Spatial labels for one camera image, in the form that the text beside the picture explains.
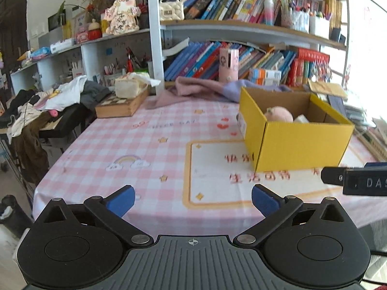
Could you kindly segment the beige sponge block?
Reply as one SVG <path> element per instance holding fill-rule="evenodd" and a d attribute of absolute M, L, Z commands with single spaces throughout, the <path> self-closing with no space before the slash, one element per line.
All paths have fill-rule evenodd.
<path fill-rule="evenodd" d="M 294 119 L 294 123 L 306 124 L 309 122 L 310 121 L 306 118 L 305 115 L 299 115 L 299 116 L 297 116 L 297 118 Z"/>

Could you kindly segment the yellow cardboard box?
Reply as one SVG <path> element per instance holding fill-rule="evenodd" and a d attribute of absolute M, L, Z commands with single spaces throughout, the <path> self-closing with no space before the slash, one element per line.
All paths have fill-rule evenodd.
<path fill-rule="evenodd" d="M 274 122 L 268 109 L 283 107 L 306 123 Z M 238 126 L 255 172 L 306 170 L 339 165 L 354 125 L 328 103 L 307 92 L 243 88 Z"/>

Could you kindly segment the pink plush toy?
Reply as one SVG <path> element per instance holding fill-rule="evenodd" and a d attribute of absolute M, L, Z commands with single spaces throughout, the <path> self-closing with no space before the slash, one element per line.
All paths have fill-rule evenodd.
<path fill-rule="evenodd" d="M 292 114 L 284 107 L 275 106 L 267 108 L 264 116 L 270 122 L 292 123 Z"/>

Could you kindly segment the pink checkered tablecloth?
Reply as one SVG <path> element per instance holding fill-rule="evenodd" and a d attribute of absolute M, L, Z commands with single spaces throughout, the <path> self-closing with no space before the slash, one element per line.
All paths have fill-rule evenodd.
<path fill-rule="evenodd" d="M 187 101 L 132 117 L 95 120 L 35 189 L 33 216 L 53 198 L 81 203 L 131 185 L 125 219 L 151 236 L 235 236 L 262 219 L 251 191 L 260 183 L 305 202 L 333 196 L 357 226 L 386 218 L 386 199 L 345 196 L 321 181 L 320 169 L 255 172 L 233 103 Z"/>

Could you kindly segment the wooden chess box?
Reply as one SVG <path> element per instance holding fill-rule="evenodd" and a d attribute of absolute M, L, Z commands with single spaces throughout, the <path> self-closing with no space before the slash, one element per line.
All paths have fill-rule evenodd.
<path fill-rule="evenodd" d="M 145 89 L 133 99 L 118 98 L 112 94 L 95 107 L 97 118 L 133 116 L 148 96 L 149 89 Z"/>

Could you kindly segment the red book set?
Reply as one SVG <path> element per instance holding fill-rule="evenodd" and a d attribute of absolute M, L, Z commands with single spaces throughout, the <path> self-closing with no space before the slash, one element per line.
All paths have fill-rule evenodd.
<path fill-rule="evenodd" d="M 287 77 L 288 86 L 299 87 L 309 80 L 324 80 L 330 62 L 328 54 L 296 46 L 289 46 L 288 49 L 295 53 Z"/>

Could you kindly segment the dark grey garment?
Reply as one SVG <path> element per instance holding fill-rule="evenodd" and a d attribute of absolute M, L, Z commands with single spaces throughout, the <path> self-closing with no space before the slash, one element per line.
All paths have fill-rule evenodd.
<path fill-rule="evenodd" d="M 92 111 L 111 93 L 112 92 L 108 87 L 102 86 L 94 81 L 87 80 L 84 84 L 83 91 L 81 92 L 80 103 Z"/>

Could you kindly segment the orange white carton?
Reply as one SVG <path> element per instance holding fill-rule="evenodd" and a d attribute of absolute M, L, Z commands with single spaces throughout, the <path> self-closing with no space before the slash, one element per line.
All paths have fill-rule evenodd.
<path fill-rule="evenodd" d="M 282 78 L 282 72 L 270 69 L 250 69 L 249 80 L 256 85 L 277 86 Z"/>

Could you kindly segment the white t-shirt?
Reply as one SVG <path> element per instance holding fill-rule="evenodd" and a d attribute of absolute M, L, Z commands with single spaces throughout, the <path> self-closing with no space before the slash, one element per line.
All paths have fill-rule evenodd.
<path fill-rule="evenodd" d="M 56 110 L 61 112 L 65 108 L 80 102 L 86 81 L 86 75 L 78 76 L 72 81 L 60 85 L 55 91 L 55 96 L 50 95 L 37 102 L 33 107 L 40 111 Z"/>

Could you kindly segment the cream tissue pack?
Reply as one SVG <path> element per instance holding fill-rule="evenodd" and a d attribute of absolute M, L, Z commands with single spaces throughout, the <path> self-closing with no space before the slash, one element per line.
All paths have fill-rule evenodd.
<path fill-rule="evenodd" d="M 121 99 L 134 99 L 148 87 L 157 87 L 161 83 L 145 72 L 131 72 L 116 78 L 115 95 Z"/>

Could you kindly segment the pen holder cup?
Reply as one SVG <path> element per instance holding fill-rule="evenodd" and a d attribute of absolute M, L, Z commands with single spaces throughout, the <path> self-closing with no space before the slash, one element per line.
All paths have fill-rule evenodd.
<path fill-rule="evenodd" d="M 115 80 L 124 76 L 124 72 L 119 72 L 112 75 L 104 75 L 102 79 L 102 84 L 106 87 L 114 87 L 115 86 Z"/>

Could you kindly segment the pink purple cloth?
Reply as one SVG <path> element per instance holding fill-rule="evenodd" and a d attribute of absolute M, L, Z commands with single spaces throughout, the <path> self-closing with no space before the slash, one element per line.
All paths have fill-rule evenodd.
<path fill-rule="evenodd" d="M 178 77 L 174 85 L 165 89 L 154 100 L 146 102 L 146 109 L 167 107 L 193 99 L 239 103 L 242 88 L 255 88 L 269 92 L 291 92 L 286 85 L 256 85 L 249 80 L 229 83 L 217 80 Z"/>

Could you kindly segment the pink cylindrical case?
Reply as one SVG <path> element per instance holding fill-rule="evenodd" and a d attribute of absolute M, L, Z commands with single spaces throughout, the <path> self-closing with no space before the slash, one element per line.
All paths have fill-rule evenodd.
<path fill-rule="evenodd" d="M 229 83 L 238 80 L 239 51 L 238 49 L 221 48 L 219 51 L 218 80 Z"/>

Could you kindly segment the white metal bookshelf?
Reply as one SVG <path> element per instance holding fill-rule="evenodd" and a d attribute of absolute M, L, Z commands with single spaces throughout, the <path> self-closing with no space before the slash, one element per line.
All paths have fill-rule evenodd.
<path fill-rule="evenodd" d="M 54 11 L 58 11 L 59 6 L 63 1 L 73 4 L 75 0 L 26 0 L 26 20 L 27 20 L 27 37 L 28 42 L 33 41 L 33 47 L 37 46 L 37 36 L 48 32 L 47 19 L 49 15 L 53 15 Z M 158 15 L 158 0 L 148 0 L 149 5 L 149 29 L 140 29 L 134 33 L 129 33 L 129 37 L 140 37 L 144 39 L 146 34 L 150 39 L 149 53 L 151 54 L 151 65 L 149 68 L 150 75 L 161 81 L 160 85 L 154 91 L 159 95 L 165 89 L 165 78 L 163 60 L 166 60 L 162 55 L 162 49 L 166 49 L 172 45 L 172 39 L 177 41 L 177 36 L 174 32 L 177 31 L 181 36 L 190 38 L 190 41 L 204 40 L 219 40 L 219 41 L 238 41 L 241 43 L 251 44 L 274 44 L 284 42 L 304 48 L 319 49 L 321 46 L 326 46 L 332 49 L 345 51 L 346 59 L 344 68 L 347 65 L 348 47 L 346 45 L 334 42 L 330 39 L 324 39 L 316 35 L 307 34 L 293 29 L 282 28 L 278 26 L 267 26 L 264 24 L 252 24 L 235 20 L 215 21 L 215 20 L 184 20 L 184 21 L 166 21 L 161 22 Z M 89 78 L 97 74 L 102 74 L 102 69 L 97 65 L 102 66 L 102 53 L 98 50 L 97 42 L 102 42 L 103 39 L 91 41 L 91 46 L 86 43 L 85 46 L 80 46 L 82 50 L 83 66 Z M 59 81 L 59 75 L 63 72 L 59 71 L 60 64 L 54 58 L 45 58 L 41 61 L 26 67 L 15 73 L 10 74 L 10 82 L 12 82 L 13 92 L 18 93 L 19 90 L 28 90 L 33 84 L 32 78 L 34 68 L 39 71 L 42 76 L 41 82 L 45 90 L 52 87 L 54 83 Z"/>

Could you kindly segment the white quilted handbag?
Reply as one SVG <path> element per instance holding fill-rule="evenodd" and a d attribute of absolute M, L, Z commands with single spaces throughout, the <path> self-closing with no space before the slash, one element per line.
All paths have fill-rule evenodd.
<path fill-rule="evenodd" d="M 184 20 L 184 4 L 180 0 L 159 0 L 159 19 L 163 21 Z"/>

